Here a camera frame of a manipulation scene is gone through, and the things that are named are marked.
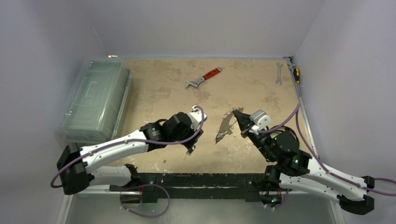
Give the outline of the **red handled adjustable wrench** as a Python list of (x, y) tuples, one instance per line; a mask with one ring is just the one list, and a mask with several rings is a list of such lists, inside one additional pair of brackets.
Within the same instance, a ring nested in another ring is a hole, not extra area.
[(223, 70), (223, 68), (221, 67), (217, 67), (209, 72), (207, 72), (205, 75), (203, 75), (202, 77), (200, 77), (199, 79), (195, 80), (195, 81), (188, 81), (185, 84), (186, 88), (189, 88), (190, 86), (194, 87), (194, 88), (198, 88), (199, 85), (204, 82), (205, 80), (212, 78), (213, 76), (219, 74), (221, 71)]

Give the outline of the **large white keyring with keys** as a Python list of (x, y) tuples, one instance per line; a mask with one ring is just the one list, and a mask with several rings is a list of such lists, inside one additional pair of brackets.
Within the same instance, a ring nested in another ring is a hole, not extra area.
[(243, 107), (235, 107), (231, 109), (229, 112), (225, 113), (222, 122), (219, 126), (218, 132), (215, 137), (215, 144), (218, 144), (221, 140), (224, 139), (226, 135), (231, 135), (233, 133), (233, 126), (236, 124), (236, 120), (232, 122), (234, 119), (233, 111), (243, 112)]

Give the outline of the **silver open end wrench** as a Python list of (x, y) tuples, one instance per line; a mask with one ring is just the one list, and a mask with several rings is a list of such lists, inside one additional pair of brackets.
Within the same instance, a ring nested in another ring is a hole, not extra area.
[(282, 85), (283, 84), (283, 82), (282, 82), (282, 66), (283, 65), (281, 63), (277, 63), (276, 65), (277, 65), (277, 79), (276, 79), (275, 84)]

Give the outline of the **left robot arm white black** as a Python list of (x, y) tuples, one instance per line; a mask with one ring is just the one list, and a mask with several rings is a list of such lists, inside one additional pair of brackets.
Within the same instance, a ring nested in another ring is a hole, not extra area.
[(108, 163), (168, 145), (182, 145), (190, 156), (204, 132), (202, 127), (206, 120), (207, 115), (195, 108), (190, 113), (179, 112), (169, 119), (146, 123), (132, 133), (97, 145), (70, 143), (56, 163), (58, 172), (50, 186), (62, 188), (66, 195), (108, 184), (133, 191), (139, 186), (139, 178), (132, 165), (111, 168)]

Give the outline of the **clear plastic storage box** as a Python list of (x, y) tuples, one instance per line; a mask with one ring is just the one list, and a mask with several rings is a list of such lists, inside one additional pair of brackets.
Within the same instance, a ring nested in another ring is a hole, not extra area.
[(130, 71), (119, 57), (87, 60), (81, 67), (57, 123), (69, 142), (101, 143), (114, 136)]

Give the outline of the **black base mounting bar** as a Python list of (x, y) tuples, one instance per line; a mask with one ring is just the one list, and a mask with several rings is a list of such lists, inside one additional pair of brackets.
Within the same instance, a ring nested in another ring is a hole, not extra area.
[(111, 185), (111, 192), (130, 194), (126, 203), (156, 203), (159, 199), (226, 199), (275, 206), (283, 202), (286, 189), (265, 174), (247, 173), (139, 173), (125, 186)]

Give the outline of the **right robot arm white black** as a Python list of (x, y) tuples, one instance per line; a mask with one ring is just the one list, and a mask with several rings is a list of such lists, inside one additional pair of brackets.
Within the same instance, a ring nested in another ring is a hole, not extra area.
[(263, 110), (251, 115), (233, 110), (232, 116), (241, 136), (249, 138), (270, 163), (259, 180), (249, 182), (254, 187), (266, 192), (285, 189), (315, 194), (356, 215), (374, 210), (375, 200), (367, 195), (375, 186), (373, 177), (347, 175), (326, 166), (313, 152), (300, 149), (300, 138), (284, 123), (269, 129), (271, 119)]

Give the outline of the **aluminium frame rail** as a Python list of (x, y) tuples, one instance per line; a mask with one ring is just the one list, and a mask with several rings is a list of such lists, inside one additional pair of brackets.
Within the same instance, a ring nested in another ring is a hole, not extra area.
[(301, 117), (302, 117), (302, 119), (304, 121), (304, 128), (305, 128), (305, 132), (306, 132), (306, 136), (307, 136), (307, 139), (306, 139), (306, 142), (308, 144), (307, 148), (309, 149), (310, 153), (313, 156), (313, 161), (317, 165), (318, 171), (321, 172), (320, 174), (321, 174), (322, 179), (321, 180), (317, 179), (316, 181), (320, 182), (320, 183), (324, 183), (324, 178), (325, 177), (330, 179), (330, 180), (334, 180), (335, 177), (331, 173), (329, 173), (328, 170), (323, 169), (323, 167), (321, 166), (319, 157), (318, 157), (316, 149), (315, 149), (315, 143), (314, 143), (314, 140), (313, 140), (310, 124), (309, 124), (309, 121), (308, 121), (307, 116), (306, 116), (303, 100), (301, 98), (300, 86), (299, 86), (299, 83), (297, 83), (296, 78), (294, 76), (294, 70), (296, 68), (296, 65), (292, 62), (292, 57), (283, 57), (283, 60), (285, 60), (286, 63), (287, 63), (287, 67), (288, 67), (288, 70), (290, 71), (290, 74), (291, 74), (291, 77), (292, 77), (292, 81), (293, 81), (293, 84), (294, 84), (294, 87), (295, 87), (297, 99), (299, 101), (299, 105), (300, 105), (300, 109), (299, 110), (300, 110), (300, 113), (301, 113)]

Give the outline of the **yellow black screwdriver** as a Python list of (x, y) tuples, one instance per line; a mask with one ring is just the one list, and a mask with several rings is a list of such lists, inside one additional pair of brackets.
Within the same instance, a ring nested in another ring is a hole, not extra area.
[(296, 84), (299, 84), (300, 83), (300, 72), (299, 72), (298, 68), (294, 68), (293, 76), (294, 76)]

